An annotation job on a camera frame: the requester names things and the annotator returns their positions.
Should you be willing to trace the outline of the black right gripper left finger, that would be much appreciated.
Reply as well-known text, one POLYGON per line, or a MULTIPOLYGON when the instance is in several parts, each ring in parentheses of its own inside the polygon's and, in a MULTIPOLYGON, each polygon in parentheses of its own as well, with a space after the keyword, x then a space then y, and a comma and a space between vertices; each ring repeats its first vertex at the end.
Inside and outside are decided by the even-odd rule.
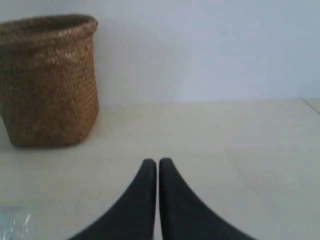
POLYGON ((145 159, 125 192, 100 218, 72 240, 152 240, 157 199, 157 165, 145 159))

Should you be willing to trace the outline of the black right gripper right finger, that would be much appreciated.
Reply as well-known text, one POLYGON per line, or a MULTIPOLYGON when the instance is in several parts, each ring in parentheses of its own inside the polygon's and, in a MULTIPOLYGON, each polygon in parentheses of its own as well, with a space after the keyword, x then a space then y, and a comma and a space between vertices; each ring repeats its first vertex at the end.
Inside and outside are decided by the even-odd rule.
POLYGON ((192 191, 171 158, 159 161, 159 214, 164 240, 252 240, 192 191))

